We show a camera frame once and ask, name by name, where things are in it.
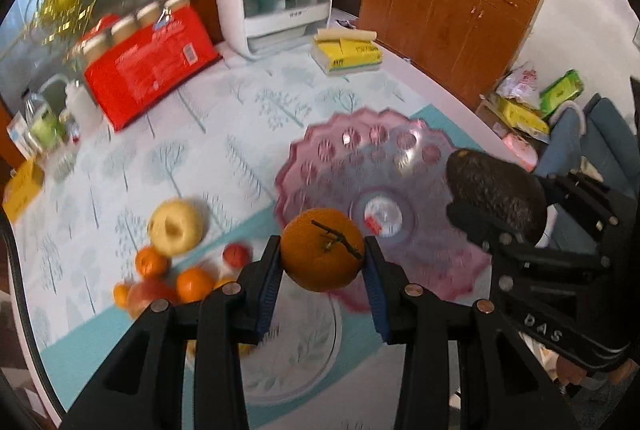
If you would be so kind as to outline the yellow tissue pack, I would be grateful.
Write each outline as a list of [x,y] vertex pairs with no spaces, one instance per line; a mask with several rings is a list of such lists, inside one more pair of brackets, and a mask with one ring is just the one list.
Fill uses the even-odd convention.
[[329,28],[319,30],[311,45],[311,57],[325,74],[377,68],[383,52],[374,31]]

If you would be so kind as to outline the yellow cardboard box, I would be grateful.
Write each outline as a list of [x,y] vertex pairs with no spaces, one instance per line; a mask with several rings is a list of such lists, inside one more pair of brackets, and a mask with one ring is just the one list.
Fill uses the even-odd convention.
[[42,190],[43,169],[35,159],[26,160],[14,173],[4,189],[2,208],[11,223],[15,223]]

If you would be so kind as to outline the small orange tangerine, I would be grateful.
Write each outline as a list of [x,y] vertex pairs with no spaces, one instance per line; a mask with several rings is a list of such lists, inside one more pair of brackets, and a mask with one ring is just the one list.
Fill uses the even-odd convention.
[[182,271],[176,278],[175,288],[183,304],[204,300],[214,289],[217,278],[206,268],[193,266]]

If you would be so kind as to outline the pink glass fruit plate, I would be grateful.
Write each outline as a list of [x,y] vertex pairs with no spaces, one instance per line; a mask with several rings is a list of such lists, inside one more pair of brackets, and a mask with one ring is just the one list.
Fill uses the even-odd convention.
[[475,146],[432,106],[413,118],[392,109],[335,113],[291,144],[274,215],[286,225],[307,209],[341,211],[413,283],[471,304],[488,296],[490,257],[448,221],[446,163]]

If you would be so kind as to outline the white plastic bottle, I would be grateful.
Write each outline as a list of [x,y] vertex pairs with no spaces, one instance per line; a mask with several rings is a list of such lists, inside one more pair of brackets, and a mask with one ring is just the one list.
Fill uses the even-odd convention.
[[103,113],[94,102],[87,87],[79,81],[65,86],[66,109],[78,124],[81,135],[90,135],[103,121]]

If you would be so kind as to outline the yellow apple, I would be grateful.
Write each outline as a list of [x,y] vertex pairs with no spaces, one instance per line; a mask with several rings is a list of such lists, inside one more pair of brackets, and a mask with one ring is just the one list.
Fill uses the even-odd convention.
[[192,200],[175,198],[162,202],[148,223],[151,245],[165,257],[191,251],[200,244],[204,234],[204,215]]

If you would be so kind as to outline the green snack bag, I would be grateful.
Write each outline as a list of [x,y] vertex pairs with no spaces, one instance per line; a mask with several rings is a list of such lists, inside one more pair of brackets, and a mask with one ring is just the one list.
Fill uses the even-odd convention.
[[549,87],[543,90],[540,97],[539,111],[543,118],[548,118],[565,101],[573,100],[584,91],[584,82],[575,69],[565,72]]

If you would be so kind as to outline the dark avocado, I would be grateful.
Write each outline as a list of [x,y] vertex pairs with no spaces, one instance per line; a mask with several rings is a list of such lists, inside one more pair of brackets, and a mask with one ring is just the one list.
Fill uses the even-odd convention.
[[537,243],[547,224],[548,205],[535,175],[483,151],[458,149],[446,164],[452,199],[478,208]]

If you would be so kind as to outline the small red tomato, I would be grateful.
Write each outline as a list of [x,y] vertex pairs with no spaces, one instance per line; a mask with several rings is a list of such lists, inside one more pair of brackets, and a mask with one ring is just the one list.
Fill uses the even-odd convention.
[[242,242],[232,242],[222,250],[222,260],[233,269],[242,269],[253,261],[252,249]]

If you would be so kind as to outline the red apple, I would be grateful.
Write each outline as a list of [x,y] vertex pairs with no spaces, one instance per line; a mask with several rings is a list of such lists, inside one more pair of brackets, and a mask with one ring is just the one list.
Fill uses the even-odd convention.
[[132,319],[137,319],[155,300],[164,299],[172,305],[178,305],[180,299],[174,288],[163,280],[150,278],[134,283],[126,300],[126,311]]

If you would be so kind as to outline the white round leaf plate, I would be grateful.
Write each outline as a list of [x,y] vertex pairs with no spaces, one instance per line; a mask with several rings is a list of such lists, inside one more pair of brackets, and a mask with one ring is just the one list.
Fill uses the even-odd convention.
[[245,403],[277,405],[307,394],[333,367],[341,342],[337,303],[284,277],[268,332],[256,346],[239,346]]

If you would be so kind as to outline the orange with stem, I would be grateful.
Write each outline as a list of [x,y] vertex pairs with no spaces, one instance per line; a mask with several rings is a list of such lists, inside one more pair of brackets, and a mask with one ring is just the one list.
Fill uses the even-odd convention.
[[364,236],[341,211],[309,209],[283,228],[280,252],[284,272],[298,286],[329,292],[349,286],[359,274]]

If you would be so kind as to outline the white tabletop appliance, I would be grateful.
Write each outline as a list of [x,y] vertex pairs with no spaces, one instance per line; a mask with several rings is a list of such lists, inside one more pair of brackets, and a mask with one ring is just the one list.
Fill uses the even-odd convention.
[[216,0],[222,36],[247,59],[303,43],[324,28],[332,0]]

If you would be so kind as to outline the small yellow-orange tangerine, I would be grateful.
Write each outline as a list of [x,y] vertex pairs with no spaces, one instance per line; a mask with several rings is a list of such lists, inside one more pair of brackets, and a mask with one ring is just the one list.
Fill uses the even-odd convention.
[[114,303],[119,309],[123,309],[124,311],[128,309],[128,293],[130,288],[130,283],[127,283],[126,281],[116,283],[113,288]]

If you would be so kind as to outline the small white carton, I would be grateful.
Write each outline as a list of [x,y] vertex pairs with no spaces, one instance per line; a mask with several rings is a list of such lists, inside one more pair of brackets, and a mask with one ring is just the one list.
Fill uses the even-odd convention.
[[29,142],[28,126],[21,112],[17,112],[11,119],[6,131],[11,142],[26,160],[34,159],[37,156],[36,148]]

